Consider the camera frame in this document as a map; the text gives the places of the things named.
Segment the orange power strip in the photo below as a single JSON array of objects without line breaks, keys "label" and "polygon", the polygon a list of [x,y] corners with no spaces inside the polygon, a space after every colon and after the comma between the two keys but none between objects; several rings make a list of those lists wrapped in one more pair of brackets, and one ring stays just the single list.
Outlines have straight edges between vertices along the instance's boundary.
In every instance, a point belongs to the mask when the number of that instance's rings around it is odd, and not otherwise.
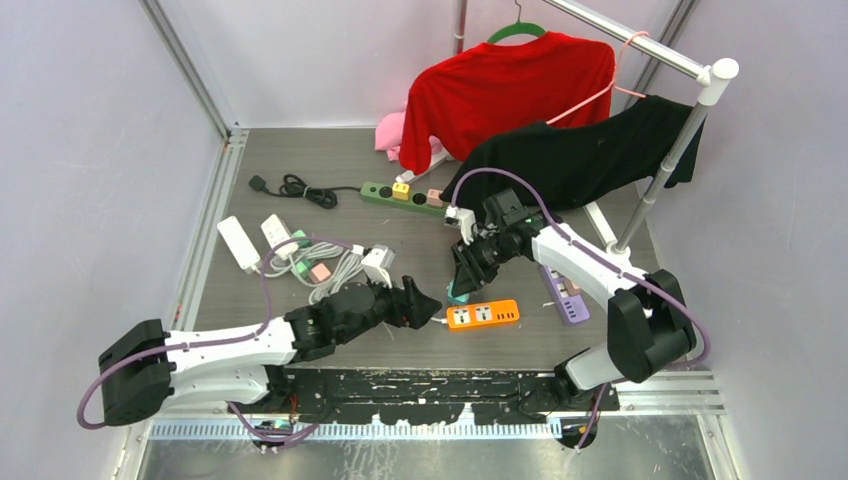
[{"label": "orange power strip", "polygon": [[520,312],[514,299],[506,299],[449,307],[446,320],[449,329],[466,331],[516,323]]}]

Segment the large white power strip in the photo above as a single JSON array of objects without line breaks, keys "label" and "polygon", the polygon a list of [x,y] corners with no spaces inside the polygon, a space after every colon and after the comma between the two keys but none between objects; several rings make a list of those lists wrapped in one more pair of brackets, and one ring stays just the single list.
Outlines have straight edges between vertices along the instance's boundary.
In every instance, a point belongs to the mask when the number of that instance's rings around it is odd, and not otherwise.
[{"label": "large white power strip", "polygon": [[299,244],[291,240],[291,232],[276,214],[267,217],[260,229],[269,246],[276,248],[274,254],[280,260],[290,259],[299,250]]}]

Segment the small white power strip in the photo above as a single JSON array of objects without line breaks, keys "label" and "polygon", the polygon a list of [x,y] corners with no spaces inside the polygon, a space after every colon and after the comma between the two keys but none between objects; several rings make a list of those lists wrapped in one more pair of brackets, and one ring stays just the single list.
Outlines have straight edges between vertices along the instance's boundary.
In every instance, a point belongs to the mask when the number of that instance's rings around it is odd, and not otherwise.
[{"label": "small white power strip", "polygon": [[245,272],[256,271],[261,256],[239,220],[235,216],[226,217],[217,223],[217,230],[239,268]]}]

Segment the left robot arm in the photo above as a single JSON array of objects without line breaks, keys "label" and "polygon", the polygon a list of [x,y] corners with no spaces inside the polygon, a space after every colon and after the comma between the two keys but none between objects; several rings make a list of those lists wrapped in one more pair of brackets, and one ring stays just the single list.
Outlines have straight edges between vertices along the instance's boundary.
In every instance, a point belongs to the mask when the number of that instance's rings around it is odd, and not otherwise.
[{"label": "left robot arm", "polygon": [[322,359],[382,325],[418,330],[442,308],[410,276],[401,286],[352,282],[265,324],[211,331],[135,325],[98,359],[103,425],[131,425],[180,405],[229,402],[277,413],[293,389],[283,366]]}]

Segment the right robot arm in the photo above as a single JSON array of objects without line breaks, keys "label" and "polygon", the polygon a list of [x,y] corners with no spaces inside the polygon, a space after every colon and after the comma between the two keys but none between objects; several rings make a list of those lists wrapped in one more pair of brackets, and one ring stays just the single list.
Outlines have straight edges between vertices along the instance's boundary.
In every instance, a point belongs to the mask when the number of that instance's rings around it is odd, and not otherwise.
[{"label": "right robot arm", "polygon": [[510,189],[484,202],[484,218],[450,205],[446,225],[459,230],[452,248],[451,293],[462,296],[491,283],[501,265],[524,257],[575,282],[606,313],[606,338],[565,360],[555,371],[558,403],[582,409],[594,388],[620,379],[641,383],[689,354],[698,344],[679,283],[658,270],[616,264],[567,223],[525,206]]}]

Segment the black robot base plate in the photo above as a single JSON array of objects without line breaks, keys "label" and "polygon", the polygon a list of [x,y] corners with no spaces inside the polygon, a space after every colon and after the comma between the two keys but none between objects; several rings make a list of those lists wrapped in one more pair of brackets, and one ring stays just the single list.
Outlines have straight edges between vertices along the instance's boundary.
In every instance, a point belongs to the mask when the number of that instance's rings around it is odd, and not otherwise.
[{"label": "black robot base plate", "polygon": [[453,424],[469,411],[477,425],[536,424],[552,414],[617,411],[617,392],[602,399],[574,393],[564,378],[538,370],[337,369],[269,367],[268,391],[244,414],[293,414],[306,423]]}]

